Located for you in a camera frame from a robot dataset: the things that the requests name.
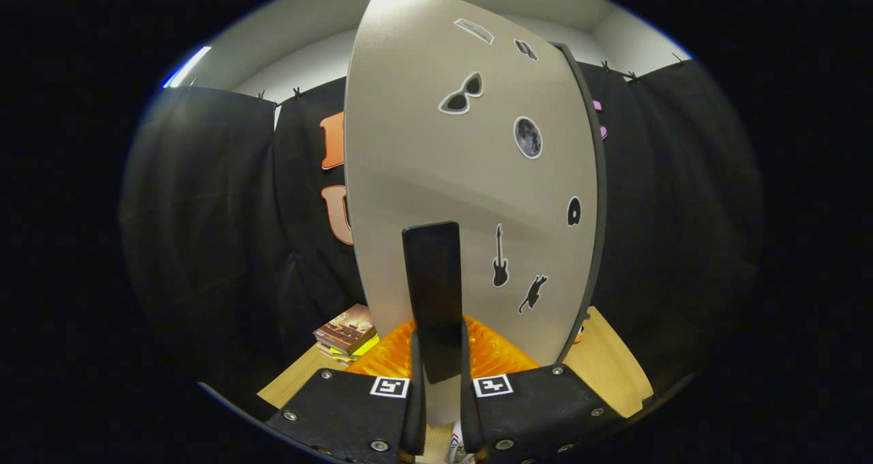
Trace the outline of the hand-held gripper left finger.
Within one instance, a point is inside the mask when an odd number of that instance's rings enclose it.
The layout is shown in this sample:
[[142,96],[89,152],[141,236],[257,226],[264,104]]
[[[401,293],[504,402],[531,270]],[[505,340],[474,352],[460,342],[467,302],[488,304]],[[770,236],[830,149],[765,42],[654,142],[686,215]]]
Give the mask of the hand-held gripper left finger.
[[331,463],[412,463],[426,435],[417,324],[383,337],[346,370],[320,368],[265,426]]

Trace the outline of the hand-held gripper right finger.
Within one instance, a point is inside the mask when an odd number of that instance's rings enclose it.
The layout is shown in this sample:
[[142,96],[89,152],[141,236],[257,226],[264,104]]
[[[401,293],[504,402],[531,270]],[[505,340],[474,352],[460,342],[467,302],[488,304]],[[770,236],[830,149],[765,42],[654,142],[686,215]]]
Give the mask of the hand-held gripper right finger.
[[465,317],[462,325],[460,424],[477,463],[568,463],[625,424],[572,368],[551,364],[474,376],[474,357],[502,337]]

